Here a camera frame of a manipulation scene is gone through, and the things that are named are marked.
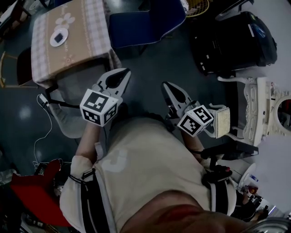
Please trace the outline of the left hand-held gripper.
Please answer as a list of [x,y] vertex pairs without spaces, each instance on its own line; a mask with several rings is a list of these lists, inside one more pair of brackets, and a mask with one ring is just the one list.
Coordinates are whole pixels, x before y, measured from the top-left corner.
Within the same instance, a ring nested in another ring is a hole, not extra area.
[[104,73],[98,83],[87,89],[80,103],[84,120],[104,127],[118,112],[122,95],[131,77],[129,68],[118,68]]

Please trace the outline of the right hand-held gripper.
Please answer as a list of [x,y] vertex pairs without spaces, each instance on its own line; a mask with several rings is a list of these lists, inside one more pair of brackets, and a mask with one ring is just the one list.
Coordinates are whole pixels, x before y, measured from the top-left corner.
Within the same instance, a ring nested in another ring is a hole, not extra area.
[[174,105],[187,104],[176,111],[175,116],[168,116],[168,120],[175,128],[178,128],[191,137],[197,136],[213,122],[213,115],[198,101],[191,101],[188,93],[170,82],[162,82],[162,95],[170,111],[174,111]]

